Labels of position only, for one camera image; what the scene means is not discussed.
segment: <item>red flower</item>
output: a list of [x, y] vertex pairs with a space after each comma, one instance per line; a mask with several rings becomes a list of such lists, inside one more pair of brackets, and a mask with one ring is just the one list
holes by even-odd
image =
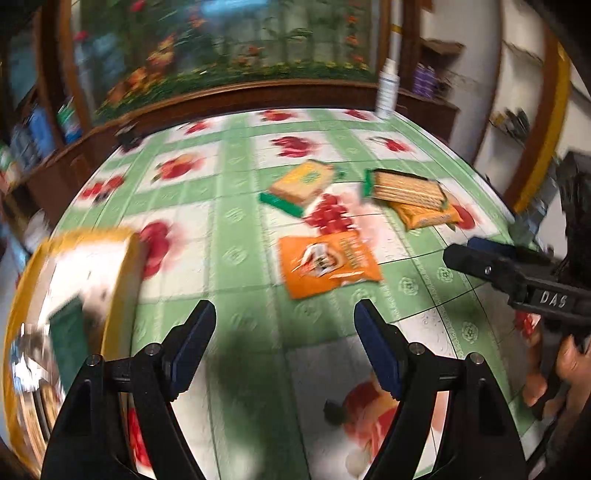
[[80, 30], [74, 35], [74, 41], [86, 41], [88, 40], [88, 32], [86, 30]]
[[133, 12], [133, 13], [137, 13], [140, 10], [144, 9], [145, 4], [146, 4], [146, 0], [137, 0], [136, 2], [131, 4], [131, 7], [129, 7], [129, 11]]

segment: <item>green and white tablecloth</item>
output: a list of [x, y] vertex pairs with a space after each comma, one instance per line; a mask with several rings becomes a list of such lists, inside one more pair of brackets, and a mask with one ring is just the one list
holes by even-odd
[[[284, 137], [295, 143], [273, 141]], [[388, 140], [412, 152], [391, 150]], [[198, 158], [190, 168], [163, 167], [184, 153]], [[329, 191], [348, 205], [371, 245], [384, 276], [380, 284], [289, 298], [277, 241], [318, 232], [261, 204], [258, 192], [307, 158], [342, 171]], [[364, 170], [377, 167], [439, 179], [474, 227], [405, 232], [393, 210], [359, 199]], [[118, 187], [97, 205], [100, 185], [109, 179], [123, 183], [112, 180]], [[508, 218], [465, 162], [405, 118], [382, 122], [369, 112], [292, 109], [210, 118], [158, 132], [132, 153], [117, 151], [57, 228], [141, 230], [158, 220], [170, 227], [170, 250], [142, 286], [132, 353], [161, 341], [200, 299], [214, 303], [217, 327], [206, 357], [191, 389], [173, 404], [208, 480], [336, 480], [350, 478], [345, 459], [357, 446], [325, 421], [323, 407], [370, 378], [353, 327], [353, 307], [363, 298], [436, 354], [482, 353], [527, 442], [533, 418], [519, 395], [527, 362], [513, 312], [489, 285], [442, 262], [446, 245], [475, 235], [510, 242]], [[439, 439], [430, 435], [419, 472], [433, 464]]]

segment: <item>metal screw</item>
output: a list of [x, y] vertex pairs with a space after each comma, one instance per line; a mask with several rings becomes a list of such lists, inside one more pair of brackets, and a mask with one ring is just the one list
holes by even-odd
[[476, 365], [482, 365], [484, 363], [484, 357], [479, 353], [471, 353], [470, 360], [472, 360]]
[[89, 367], [96, 367], [100, 363], [100, 355], [94, 354], [86, 359], [86, 365]]
[[415, 355], [422, 355], [425, 353], [425, 346], [422, 343], [413, 342], [408, 346], [408, 348]]
[[159, 343], [151, 343], [146, 345], [144, 348], [144, 352], [146, 352], [149, 356], [156, 355], [160, 351], [161, 345]]

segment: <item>biscuit packet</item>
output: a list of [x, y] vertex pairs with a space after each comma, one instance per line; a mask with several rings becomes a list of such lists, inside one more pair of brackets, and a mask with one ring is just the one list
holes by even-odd
[[388, 204], [396, 211], [407, 230], [462, 221], [460, 214], [451, 204], [448, 204], [443, 211], [407, 205], [406, 203], [388, 202]]
[[380, 281], [382, 273], [356, 232], [279, 239], [281, 271], [292, 299], [304, 299], [361, 281]]

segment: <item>yellow tray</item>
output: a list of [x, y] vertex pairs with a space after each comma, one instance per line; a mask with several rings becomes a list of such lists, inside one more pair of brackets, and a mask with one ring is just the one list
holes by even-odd
[[[128, 241], [128, 246], [113, 290], [111, 308], [106, 317], [103, 337], [100, 343], [100, 354], [106, 360], [129, 356], [135, 319], [135, 307], [137, 305], [146, 256], [145, 247], [139, 240], [138, 234], [132, 229], [79, 229], [44, 241], [27, 264], [12, 302], [4, 337], [4, 371], [2, 374], [4, 413], [10, 443], [15, 454], [37, 476], [41, 472], [42, 459], [40, 459], [40, 456], [43, 455], [44, 448], [43, 446], [39, 447], [39, 445], [37, 448], [33, 448], [34, 458], [31, 458], [31, 450], [25, 442], [24, 427], [19, 424], [17, 419], [19, 404], [22, 406], [23, 401], [26, 403], [27, 399], [23, 399], [23, 397], [17, 395], [14, 390], [9, 364], [11, 344], [18, 333], [18, 329], [26, 322], [31, 300], [37, 287], [37, 281], [46, 261], [52, 255], [73, 250], [82, 244], [104, 241]], [[32, 423], [34, 425], [35, 422], [29, 419], [29, 422], [25, 423]]]

